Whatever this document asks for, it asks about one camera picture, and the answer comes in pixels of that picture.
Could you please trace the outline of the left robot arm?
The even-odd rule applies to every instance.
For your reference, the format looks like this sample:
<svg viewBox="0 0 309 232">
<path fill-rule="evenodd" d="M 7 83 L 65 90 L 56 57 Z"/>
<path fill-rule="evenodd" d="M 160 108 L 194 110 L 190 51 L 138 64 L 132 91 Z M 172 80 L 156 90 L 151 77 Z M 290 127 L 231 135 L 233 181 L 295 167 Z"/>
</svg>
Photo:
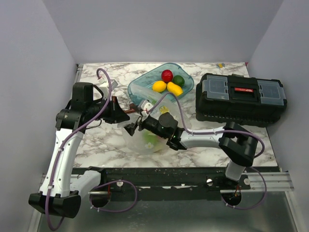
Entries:
<svg viewBox="0 0 309 232">
<path fill-rule="evenodd" d="M 71 181 L 75 156 L 87 123 L 102 119 L 118 124 L 130 119 L 116 97 L 102 96 L 94 100 L 94 89 L 96 85 L 92 83 L 75 83 L 72 99 L 56 116 L 56 141 L 48 172 L 39 192 L 31 194 L 28 200 L 42 214 L 74 218 L 82 198 L 90 190 L 106 188 L 106 175 L 100 168 L 88 168 L 78 180 Z"/>
</svg>

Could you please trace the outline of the teal plastic container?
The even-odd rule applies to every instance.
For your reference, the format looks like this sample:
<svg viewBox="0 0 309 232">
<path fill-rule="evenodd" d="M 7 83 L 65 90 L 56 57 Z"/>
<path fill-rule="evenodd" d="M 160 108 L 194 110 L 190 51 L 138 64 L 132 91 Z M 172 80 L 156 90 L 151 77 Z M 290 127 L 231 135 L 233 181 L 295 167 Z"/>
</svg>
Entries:
<svg viewBox="0 0 309 232">
<path fill-rule="evenodd" d="M 161 80 L 161 73 L 164 70 L 170 70 L 173 73 L 173 75 L 180 75 L 184 79 L 184 86 L 182 87 L 183 94 L 180 95 L 178 99 L 183 98 L 187 93 L 189 93 L 193 89 L 194 87 L 193 78 L 185 70 L 183 70 L 183 68 L 180 65 L 176 63 L 165 63 L 146 72 L 145 74 L 141 75 L 140 77 L 130 82 L 130 84 L 127 87 L 127 92 L 131 101 L 135 105 L 138 105 L 142 100 L 144 100 L 142 94 L 146 93 L 146 91 L 137 90 L 137 93 L 133 93 L 134 86 L 140 86 L 152 90 L 152 85 L 156 81 Z"/>
</svg>

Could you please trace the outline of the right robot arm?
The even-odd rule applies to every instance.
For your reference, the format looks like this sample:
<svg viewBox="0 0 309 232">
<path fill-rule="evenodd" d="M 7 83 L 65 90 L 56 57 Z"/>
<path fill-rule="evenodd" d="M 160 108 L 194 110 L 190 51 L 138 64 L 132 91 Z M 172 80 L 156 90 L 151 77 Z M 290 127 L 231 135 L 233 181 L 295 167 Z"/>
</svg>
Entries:
<svg viewBox="0 0 309 232">
<path fill-rule="evenodd" d="M 186 130 L 178 126 L 178 121 L 164 113 L 158 119 L 148 116 L 139 117 L 136 122 L 124 126 L 130 136 L 136 130 L 147 130 L 165 139 L 173 150 L 187 150 L 195 147 L 219 148 L 230 161 L 222 177 L 222 184 L 227 189 L 239 185 L 240 177 L 247 167 L 253 164 L 258 139 L 240 125 L 232 122 L 212 130 Z"/>
</svg>

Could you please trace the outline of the green fake leaf fruit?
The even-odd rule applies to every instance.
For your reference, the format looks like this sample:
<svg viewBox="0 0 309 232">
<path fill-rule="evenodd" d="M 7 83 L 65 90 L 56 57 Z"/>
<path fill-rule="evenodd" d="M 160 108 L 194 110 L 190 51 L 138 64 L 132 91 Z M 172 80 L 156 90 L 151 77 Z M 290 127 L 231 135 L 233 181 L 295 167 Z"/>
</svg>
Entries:
<svg viewBox="0 0 309 232">
<path fill-rule="evenodd" d="M 157 144 L 158 143 L 158 138 L 155 134 L 153 134 L 152 132 L 150 131 L 145 131 L 143 133 L 143 138 L 145 140 L 145 142 L 148 144 L 148 143 L 151 143 L 153 145 Z"/>
</svg>

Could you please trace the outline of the clear plastic lemon-print bag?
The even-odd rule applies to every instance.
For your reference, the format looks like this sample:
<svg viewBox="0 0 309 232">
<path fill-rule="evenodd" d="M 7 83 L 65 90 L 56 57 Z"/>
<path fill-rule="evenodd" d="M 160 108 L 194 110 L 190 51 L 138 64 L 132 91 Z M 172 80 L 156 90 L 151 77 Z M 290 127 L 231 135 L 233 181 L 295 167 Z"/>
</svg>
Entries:
<svg viewBox="0 0 309 232">
<path fill-rule="evenodd" d="M 166 147 L 180 121 L 180 113 L 172 96 L 132 84 L 129 92 L 136 100 L 129 121 L 118 124 L 127 147 L 139 154 L 152 154 Z"/>
</svg>

